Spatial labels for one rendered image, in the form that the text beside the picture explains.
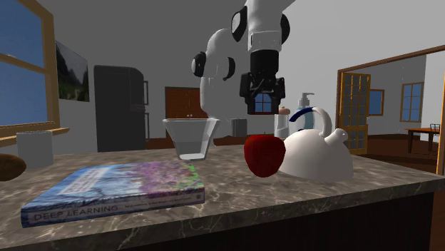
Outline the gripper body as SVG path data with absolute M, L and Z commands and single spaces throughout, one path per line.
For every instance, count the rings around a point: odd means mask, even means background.
M 285 98 L 285 79 L 277 78 L 279 53 L 274 50 L 259 50 L 250 54 L 250 71 L 241 75 L 240 96 L 249 106 L 259 93 L 271 94 L 274 102 Z

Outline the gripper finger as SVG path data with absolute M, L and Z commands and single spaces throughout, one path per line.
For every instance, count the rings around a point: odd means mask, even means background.
M 255 114 L 255 95 L 247 94 L 244 99 L 247 105 L 247 113 L 249 115 Z
M 279 93 L 271 93 L 270 98 L 271 98 L 271 112 L 273 114 L 278 114 L 281 102 L 281 95 Z

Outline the small blue window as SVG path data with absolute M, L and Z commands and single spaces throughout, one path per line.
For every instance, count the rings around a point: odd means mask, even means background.
M 255 96 L 255 112 L 271 113 L 272 100 L 268 93 L 259 93 Z

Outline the white bottle with brown cap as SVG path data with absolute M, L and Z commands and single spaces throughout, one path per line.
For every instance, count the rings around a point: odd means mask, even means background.
M 282 106 L 275 114 L 274 137 L 285 139 L 289 135 L 289 115 L 290 109 Z

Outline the small grey box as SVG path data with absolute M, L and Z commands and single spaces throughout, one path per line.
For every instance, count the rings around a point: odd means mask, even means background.
M 247 119 L 246 118 L 231 118 L 231 136 L 232 137 L 246 137 L 247 136 Z

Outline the clear soap pump dispenser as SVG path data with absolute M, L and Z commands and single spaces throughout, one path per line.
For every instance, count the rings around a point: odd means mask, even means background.
M 313 93 L 302 93 L 301 98 L 299 99 L 298 111 L 310 107 L 310 100 L 308 95 L 313 95 Z M 300 116 L 296 121 L 296 129 L 313 129 L 314 128 L 314 114 L 312 112 L 306 113 Z

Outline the red apple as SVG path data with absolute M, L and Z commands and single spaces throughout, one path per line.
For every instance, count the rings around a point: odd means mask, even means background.
M 280 168 L 286 148 L 273 135 L 252 135 L 244 144 L 244 156 L 250 171 L 260 178 L 274 175 Z

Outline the clear glass bowl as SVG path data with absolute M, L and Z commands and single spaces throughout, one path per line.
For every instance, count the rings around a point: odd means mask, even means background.
M 163 125 L 170 135 L 177 156 L 181 160 L 204 160 L 215 130 L 216 118 L 167 118 Z

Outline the brown wooden cabinet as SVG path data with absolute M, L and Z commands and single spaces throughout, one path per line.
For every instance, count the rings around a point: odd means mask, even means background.
M 200 89 L 165 87 L 166 118 L 208 118 L 200 106 Z

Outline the wooden door with glass panes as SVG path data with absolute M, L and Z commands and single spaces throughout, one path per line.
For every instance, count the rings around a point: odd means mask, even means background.
M 370 75 L 342 73 L 339 127 L 347 131 L 344 144 L 352 155 L 367 153 Z

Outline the small wooden framed window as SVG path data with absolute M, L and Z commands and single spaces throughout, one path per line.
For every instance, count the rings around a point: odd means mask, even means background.
M 369 92 L 369 115 L 382 116 L 384 113 L 384 90 L 372 89 Z

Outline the black refrigerator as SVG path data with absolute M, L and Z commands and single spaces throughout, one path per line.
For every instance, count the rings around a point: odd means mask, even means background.
M 93 68 L 99 152 L 144 150 L 144 77 L 136 68 Z

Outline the wooden framed window with panes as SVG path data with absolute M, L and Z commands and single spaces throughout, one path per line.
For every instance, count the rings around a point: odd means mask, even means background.
M 420 123 L 424 97 L 424 82 L 405 83 L 401 87 L 400 121 Z

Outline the colourful hardcover book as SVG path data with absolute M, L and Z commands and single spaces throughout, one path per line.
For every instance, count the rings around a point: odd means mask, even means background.
M 23 227 L 201 204 L 205 187 L 189 160 L 80 168 L 21 209 Z

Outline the brown wooden table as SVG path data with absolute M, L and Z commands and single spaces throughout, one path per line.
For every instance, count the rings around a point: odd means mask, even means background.
M 432 151 L 433 147 L 433 138 L 435 135 L 440 135 L 440 133 L 435 133 L 430 130 L 430 128 L 407 128 L 407 135 L 408 135 L 408 153 L 411 153 L 413 140 L 414 140 L 414 133 L 426 133 L 428 135 L 428 151 Z

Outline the grey cup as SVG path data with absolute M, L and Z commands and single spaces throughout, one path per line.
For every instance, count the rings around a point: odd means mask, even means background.
M 27 168 L 45 168 L 53 165 L 53 133 L 26 131 L 16 134 L 18 156 Z

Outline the large wooden framed window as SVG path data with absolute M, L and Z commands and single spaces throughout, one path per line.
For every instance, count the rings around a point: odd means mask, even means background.
M 0 0 L 0 147 L 16 134 L 61 135 L 54 22 L 37 0 Z

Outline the brown round object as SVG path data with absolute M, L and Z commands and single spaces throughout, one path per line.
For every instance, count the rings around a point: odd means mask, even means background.
M 26 163 L 18 156 L 0 153 L 0 181 L 19 177 L 26 169 Z

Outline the landscape wall picture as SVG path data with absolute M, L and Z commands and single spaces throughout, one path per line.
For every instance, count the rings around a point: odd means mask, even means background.
M 88 62 L 59 41 L 56 45 L 58 97 L 89 102 Z

